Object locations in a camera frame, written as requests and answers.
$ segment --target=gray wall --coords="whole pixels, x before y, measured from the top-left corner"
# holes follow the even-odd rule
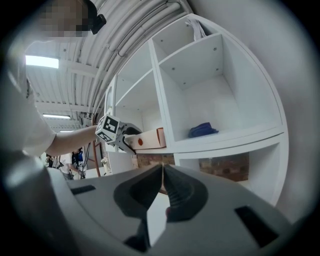
[[[240,39],[261,61],[279,92],[287,118],[290,151],[277,207],[294,222],[311,210],[318,187],[315,182],[319,179],[317,55],[295,18],[275,2],[188,2],[195,14],[217,23]]]

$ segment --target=shelving unit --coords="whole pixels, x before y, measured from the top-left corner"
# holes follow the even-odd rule
[[[195,41],[188,19],[207,36]],[[288,164],[286,117],[270,76],[236,37],[188,14],[149,39],[114,80],[113,102],[106,99],[113,115],[144,132],[164,129],[167,148],[138,154],[173,153],[176,165],[198,170],[199,159],[249,152],[249,180],[240,184],[276,204]],[[188,137],[207,122],[219,133]]]

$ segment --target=orange box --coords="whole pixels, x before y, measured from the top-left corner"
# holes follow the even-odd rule
[[[160,149],[167,146],[163,128],[127,137],[125,142],[134,150]]]

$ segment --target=ceiling light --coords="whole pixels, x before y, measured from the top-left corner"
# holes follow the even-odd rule
[[[39,57],[26,55],[25,64],[30,66],[41,66],[49,68],[59,68],[59,60],[57,58]]]
[[[70,119],[69,115],[60,115],[60,114],[43,114],[45,118],[60,118],[60,119]]]

